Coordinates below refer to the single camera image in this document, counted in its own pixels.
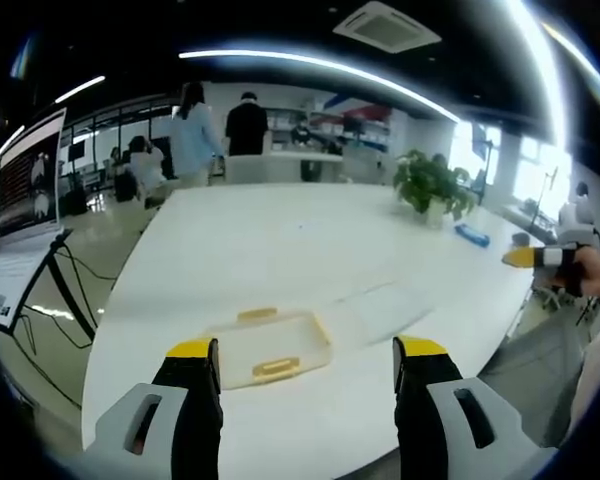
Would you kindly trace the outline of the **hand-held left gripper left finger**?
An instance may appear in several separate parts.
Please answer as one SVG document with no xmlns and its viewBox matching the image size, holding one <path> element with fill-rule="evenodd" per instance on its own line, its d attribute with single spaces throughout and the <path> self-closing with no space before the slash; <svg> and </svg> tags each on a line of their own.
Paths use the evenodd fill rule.
<svg viewBox="0 0 600 480">
<path fill-rule="evenodd" d="M 150 383 L 132 387 L 99 418 L 82 477 L 217 479 L 220 393 L 218 340 L 176 345 Z"/>
</svg>

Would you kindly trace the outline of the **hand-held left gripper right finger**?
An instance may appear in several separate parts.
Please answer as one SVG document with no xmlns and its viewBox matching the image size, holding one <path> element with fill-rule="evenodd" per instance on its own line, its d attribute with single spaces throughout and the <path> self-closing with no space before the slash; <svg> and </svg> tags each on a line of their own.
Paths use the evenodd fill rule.
<svg viewBox="0 0 600 480">
<path fill-rule="evenodd" d="M 534 479 L 551 462 L 557 450 L 534 443 L 518 411 L 440 344 L 398 335 L 392 347 L 403 479 Z"/>
</svg>

